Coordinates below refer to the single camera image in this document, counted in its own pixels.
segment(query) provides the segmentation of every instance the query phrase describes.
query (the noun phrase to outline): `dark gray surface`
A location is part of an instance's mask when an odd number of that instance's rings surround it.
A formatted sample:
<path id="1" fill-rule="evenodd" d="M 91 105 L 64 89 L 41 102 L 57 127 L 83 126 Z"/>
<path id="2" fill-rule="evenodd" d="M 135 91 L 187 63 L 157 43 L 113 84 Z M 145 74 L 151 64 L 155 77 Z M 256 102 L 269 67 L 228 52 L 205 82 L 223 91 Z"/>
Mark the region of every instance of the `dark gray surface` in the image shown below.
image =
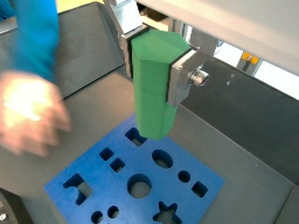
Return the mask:
<path id="1" fill-rule="evenodd" d="M 71 95 L 124 62 L 105 20 L 105 7 L 87 4 L 60 14 L 57 84 L 63 96 Z"/>
<path id="2" fill-rule="evenodd" d="M 132 83 L 113 73 L 65 102 L 73 131 L 60 133 L 61 143 L 51 149 L 49 157 L 28 154 L 17 157 L 0 150 L 0 186 L 23 197 L 35 223 L 64 223 L 43 186 L 132 115 Z M 183 107 L 179 107 L 171 138 L 225 181 L 201 223 L 273 223 L 292 183 Z"/>
<path id="3" fill-rule="evenodd" d="M 277 216 L 275 224 L 296 224 L 299 223 L 299 185 L 296 185 L 290 193 L 281 213 Z"/>
<path id="4" fill-rule="evenodd" d="M 203 70 L 208 81 L 183 106 L 298 184 L 298 100 L 216 59 Z"/>

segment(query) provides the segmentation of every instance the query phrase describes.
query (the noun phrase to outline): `green rectangular prism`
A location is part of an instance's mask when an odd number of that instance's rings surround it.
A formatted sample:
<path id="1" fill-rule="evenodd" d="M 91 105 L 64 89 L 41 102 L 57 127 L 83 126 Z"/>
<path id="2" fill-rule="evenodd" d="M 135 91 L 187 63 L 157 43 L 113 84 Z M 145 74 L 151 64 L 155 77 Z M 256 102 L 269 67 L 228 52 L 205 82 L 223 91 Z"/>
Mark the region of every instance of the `green rectangular prism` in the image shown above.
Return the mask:
<path id="1" fill-rule="evenodd" d="M 167 104 L 169 70 L 188 49 L 175 32 L 149 30 L 132 40 L 135 117 L 143 137 L 161 139 L 172 129 L 176 108 Z"/>

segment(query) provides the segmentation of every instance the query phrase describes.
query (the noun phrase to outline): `blue foam board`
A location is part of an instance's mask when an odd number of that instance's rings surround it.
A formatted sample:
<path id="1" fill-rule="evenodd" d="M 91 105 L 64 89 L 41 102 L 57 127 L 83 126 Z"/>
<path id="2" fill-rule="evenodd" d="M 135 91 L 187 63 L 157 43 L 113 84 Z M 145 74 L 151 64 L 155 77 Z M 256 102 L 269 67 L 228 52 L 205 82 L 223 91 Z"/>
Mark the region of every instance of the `blue foam board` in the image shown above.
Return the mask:
<path id="1" fill-rule="evenodd" d="M 168 136 L 139 136 L 131 116 L 44 189 L 69 224 L 196 224 L 221 185 L 220 176 Z"/>

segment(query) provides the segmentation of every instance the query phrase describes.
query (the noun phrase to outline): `blurred hand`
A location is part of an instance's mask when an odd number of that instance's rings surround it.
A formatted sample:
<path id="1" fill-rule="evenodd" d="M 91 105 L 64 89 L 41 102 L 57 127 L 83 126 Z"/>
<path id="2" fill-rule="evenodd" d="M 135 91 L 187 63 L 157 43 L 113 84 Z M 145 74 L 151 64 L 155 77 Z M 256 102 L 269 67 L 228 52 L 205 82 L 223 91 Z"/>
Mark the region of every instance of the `blurred hand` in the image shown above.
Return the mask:
<path id="1" fill-rule="evenodd" d="M 47 155 L 59 143 L 56 129 L 71 130 L 71 118 L 57 87 L 19 71 L 0 74 L 0 145 L 15 154 Z"/>

